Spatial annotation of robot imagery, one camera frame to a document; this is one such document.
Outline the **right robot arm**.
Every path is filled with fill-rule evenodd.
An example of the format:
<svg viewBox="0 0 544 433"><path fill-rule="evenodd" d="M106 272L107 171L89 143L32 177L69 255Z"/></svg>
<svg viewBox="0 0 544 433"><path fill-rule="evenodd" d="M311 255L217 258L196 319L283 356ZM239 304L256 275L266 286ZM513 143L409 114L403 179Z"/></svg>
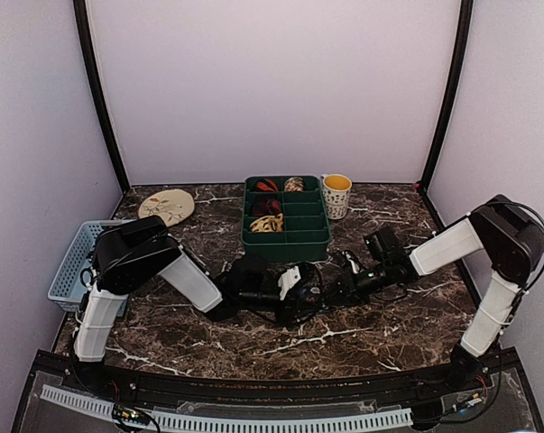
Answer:
<svg viewBox="0 0 544 433"><path fill-rule="evenodd" d="M489 284L456 346L467 356L443 373L443 383L453 392L476 379L474 359L512 323L523 297L544 271L543 217L504 195L494 196L415 248L404 246L388 226L366 235L364 244L375 265L366 268L353 253L340 252L343 272L328 289L327 305L360 305L388 287L411 284L478 252L489 260Z"/></svg>

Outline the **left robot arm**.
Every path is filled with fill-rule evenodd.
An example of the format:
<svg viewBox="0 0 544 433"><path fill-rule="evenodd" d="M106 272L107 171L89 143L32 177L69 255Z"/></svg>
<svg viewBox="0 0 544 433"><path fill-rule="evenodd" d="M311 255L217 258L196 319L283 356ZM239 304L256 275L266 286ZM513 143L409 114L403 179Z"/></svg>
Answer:
<svg viewBox="0 0 544 433"><path fill-rule="evenodd" d="M246 310L274 325L293 327L323 306L322 277L312 263L298 263L274 276L261 256L246 253L214 277L159 217L113 226L97 236L90 265L79 273L87 292L69 350L79 361L74 376L89 392L101 393L110 385L109 371L98 363L119 309L156 277L212 321Z"/></svg>

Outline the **dark floral necktie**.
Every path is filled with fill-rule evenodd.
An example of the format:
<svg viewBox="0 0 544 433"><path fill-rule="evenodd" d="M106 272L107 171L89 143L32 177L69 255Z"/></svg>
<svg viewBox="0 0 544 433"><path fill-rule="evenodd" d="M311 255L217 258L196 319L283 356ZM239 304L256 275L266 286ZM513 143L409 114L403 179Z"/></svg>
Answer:
<svg viewBox="0 0 544 433"><path fill-rule="evenodd" d="M320 283L302 283L295 289L299 311L315 311L324 306L324 288Z"/></svg>

